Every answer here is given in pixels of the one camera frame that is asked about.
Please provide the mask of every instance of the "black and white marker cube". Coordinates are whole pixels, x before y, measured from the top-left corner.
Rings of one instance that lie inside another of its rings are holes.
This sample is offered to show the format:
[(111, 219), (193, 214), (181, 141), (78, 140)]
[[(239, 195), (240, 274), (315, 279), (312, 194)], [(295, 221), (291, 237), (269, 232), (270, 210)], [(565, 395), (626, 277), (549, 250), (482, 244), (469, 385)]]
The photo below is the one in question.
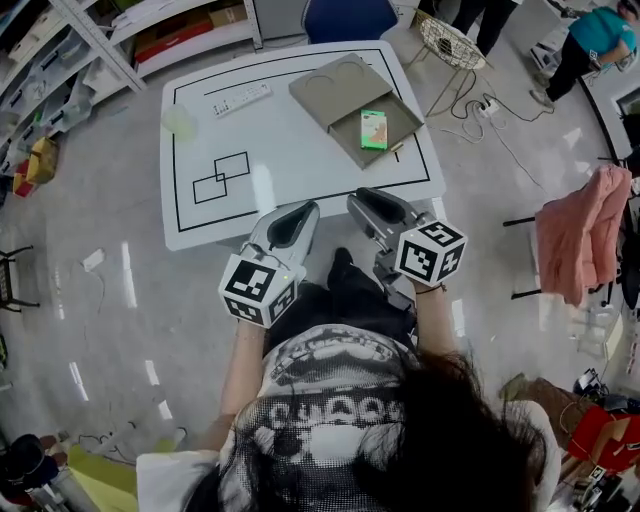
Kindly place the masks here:
[(218, 292), (230, 315), (268, 328), (293, 304), (297, 281), (295, 272), (233, 254)]
[(400, 235), (395, 270), (435, 286), (460, 267), (467, 237), (441, 220)]

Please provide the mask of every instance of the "black and white t-shirt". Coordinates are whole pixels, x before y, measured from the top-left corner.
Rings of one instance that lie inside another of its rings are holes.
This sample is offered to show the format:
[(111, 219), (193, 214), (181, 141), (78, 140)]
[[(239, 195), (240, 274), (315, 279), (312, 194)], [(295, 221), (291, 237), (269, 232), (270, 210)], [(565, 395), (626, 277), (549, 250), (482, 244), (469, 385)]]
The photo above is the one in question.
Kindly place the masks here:
[[(231, 431), (220, 454), (138, 458), (140, 511), (181, 511), (194, 484), (217, 463), (225, 468), (223, 500), (244, 508), (250, 500), (246, 462), (256, 448), (273, 453), (276, 474), (280, 464), (288, 469), (284, 474), (296, 466), (302, 503), (314, 510), (353, 510), (357, 486), (349, 466), (359, 453), (371, 455), (372, 464), (384, 463), (380, 456), (391, 452), (400, 428), (393, 388), (406, 366), (416, 363), (403, 345), (345, 325), (322, 325), (292, 338), (265, 357), (258, 397), (236, 418), (241, 435), (236, 439)], [(341, 496), (350, 503), (340, 507)], [(356, 498), (359, 509), (376, 510), (367, 496)], [(322, 506), (323, 500), (331, 506)]]

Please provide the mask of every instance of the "teal shirt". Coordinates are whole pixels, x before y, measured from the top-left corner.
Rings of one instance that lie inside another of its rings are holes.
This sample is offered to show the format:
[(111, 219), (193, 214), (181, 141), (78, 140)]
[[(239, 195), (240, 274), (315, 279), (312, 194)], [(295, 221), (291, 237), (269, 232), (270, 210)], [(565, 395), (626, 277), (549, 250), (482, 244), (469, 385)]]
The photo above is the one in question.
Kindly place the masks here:
[(629, 23), (610, 7), (598, 7), (574, 21), (569, 32), (586, 53), (598, 56), (610, 52), (622, 39), (630, 51), (636, 48), (636, 35)]

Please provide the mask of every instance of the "power outlet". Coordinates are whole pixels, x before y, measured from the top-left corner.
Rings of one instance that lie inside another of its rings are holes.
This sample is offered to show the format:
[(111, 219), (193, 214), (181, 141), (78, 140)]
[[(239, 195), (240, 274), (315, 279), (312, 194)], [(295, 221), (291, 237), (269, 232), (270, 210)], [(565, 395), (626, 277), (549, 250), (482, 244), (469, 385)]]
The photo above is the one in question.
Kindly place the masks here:
[(484, 116), (484, 117), (491, 117), (493, 114), (495, 114), (498, 109), (499, 109), (499, 105), (498, 102), (495, 100), (487, 100), (486, 104), (482, 104), (482, 106), (480, 107), (480, 113)]

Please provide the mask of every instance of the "white remote control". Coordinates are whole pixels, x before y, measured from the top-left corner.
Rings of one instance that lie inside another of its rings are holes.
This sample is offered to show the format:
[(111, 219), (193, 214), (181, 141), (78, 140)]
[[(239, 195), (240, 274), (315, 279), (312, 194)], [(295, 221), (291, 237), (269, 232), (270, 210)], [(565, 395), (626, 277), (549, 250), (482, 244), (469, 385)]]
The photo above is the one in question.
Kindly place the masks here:
[(254, 101), (258, 101), (265, 96), (271, 95), (272, 93), (273, 91), (271, 90), (271, 87), (269, 87), (269, 84), (266, 82), (252, 85), (244, 91), (237, 93), (235, 96), (224, 99), (213, 105), (213, 115), (216, 117), (226, 116), (234, 110), (245, 107)]

